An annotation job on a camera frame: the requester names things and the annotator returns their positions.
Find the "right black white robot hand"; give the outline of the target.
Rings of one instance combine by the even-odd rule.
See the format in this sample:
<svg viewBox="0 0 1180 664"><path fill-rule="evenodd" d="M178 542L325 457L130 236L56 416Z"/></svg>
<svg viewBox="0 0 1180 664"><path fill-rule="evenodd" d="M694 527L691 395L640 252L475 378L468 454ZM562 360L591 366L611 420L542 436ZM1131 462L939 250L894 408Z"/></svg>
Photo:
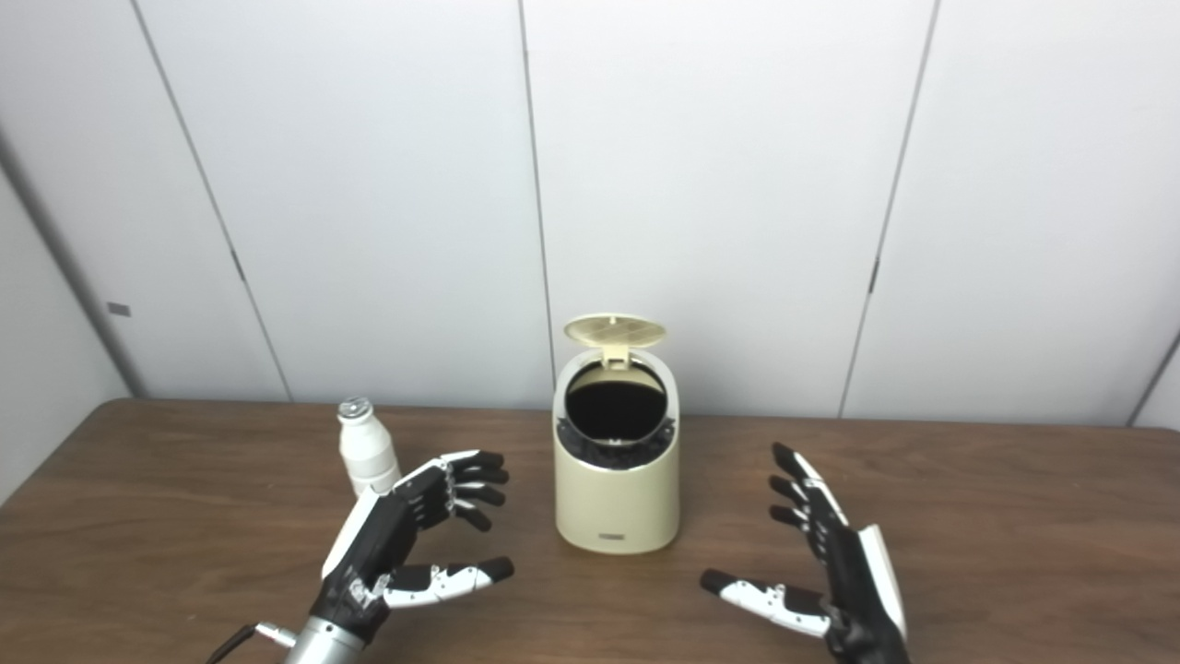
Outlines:
<svg viewBox="0 0 1180 664"><path fill-rule="evenodd" d="M773 504L771 518L800 530L830 580L825 592L763 583L708 568L700 585L763 622L821 639L837 663L910 663L907 622L880 526L856 530L808 459L772 443L781 474L771 488L791 500Z"/></svg>

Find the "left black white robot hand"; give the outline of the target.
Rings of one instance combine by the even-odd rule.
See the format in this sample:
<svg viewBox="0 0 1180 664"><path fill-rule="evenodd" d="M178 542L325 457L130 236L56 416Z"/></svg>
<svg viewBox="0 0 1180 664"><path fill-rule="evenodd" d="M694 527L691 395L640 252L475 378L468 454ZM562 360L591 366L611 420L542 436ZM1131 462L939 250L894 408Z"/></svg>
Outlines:
<svg viewBox="0 0 1180 664"><path fill-rule="evenodd" d="M418 535L460 518L479 532L490 519L480 502L502 507L509 480L493 451L455 451L421 464L380 494L359 497L324 559L309 614L333 632L369 646L394 610L421 609L502 583L513 576L507 555L486 563L409 564Z"/></svg>

